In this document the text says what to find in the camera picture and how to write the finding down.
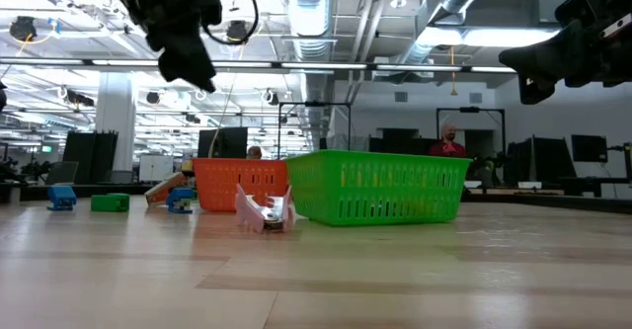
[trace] man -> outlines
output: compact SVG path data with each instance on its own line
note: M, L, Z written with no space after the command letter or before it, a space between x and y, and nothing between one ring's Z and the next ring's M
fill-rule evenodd
M249 160L261 160L261 147L259 146L251 146L248 149L248 156L246 156Z
M441 128L441 141L431 147L431 156L467 157L465 147L454 142L456 127L452 124L444 124Z

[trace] blue toy block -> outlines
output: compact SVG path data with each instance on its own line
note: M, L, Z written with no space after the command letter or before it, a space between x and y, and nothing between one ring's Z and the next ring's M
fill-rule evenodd
M169 212L176 214L191 214L189 209L191 200L195 197L194 190L187 187L175 188L167 198Z
M48 210L72 210L72 207L77 204L77 196L70 186L48 187L48 198L52 202Z

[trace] column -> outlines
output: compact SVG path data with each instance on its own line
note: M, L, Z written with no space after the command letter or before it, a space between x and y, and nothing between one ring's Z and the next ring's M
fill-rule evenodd
M113 170L131 171L138 91L130 73L101 72L96 131L117 131Z

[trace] white cabinet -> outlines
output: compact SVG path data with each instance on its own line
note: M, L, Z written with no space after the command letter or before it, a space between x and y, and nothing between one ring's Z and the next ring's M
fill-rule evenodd
M140 156L139 181L163 181L174 173L174 157L159 155Z

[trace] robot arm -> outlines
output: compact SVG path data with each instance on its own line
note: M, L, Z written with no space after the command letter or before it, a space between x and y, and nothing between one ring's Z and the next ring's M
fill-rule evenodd
M632 80L631 0L567 0L555 11L563 30L549 41L501 52L519 76L520 100L537 104L564 79L578 88L599 81L613 87Z
M202 27L212 39L226 44L242 44L257 26L239 41L221 41L213 37L207 26L221 23L220 0L120 0L131 20L147 33L152 50L163 50L158 58L160 73L166 81L182 78L210 93L215 88L210 79L215 69L199 35ZM255 0L255 13L258 9Z

